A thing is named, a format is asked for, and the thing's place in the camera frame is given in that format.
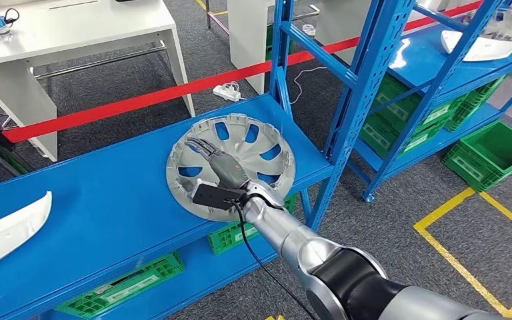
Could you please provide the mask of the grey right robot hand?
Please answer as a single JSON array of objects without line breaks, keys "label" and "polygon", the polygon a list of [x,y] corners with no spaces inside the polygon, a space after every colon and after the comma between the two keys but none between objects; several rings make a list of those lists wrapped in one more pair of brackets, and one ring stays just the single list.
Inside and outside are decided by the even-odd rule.
[{"label": "grey right robot hand", "polygon": [[188,137],[185,141],[204,158],[219,178],[219,184],[228,189],[242,189],[250,180],[239,162],[227,152],[206,139]]}]

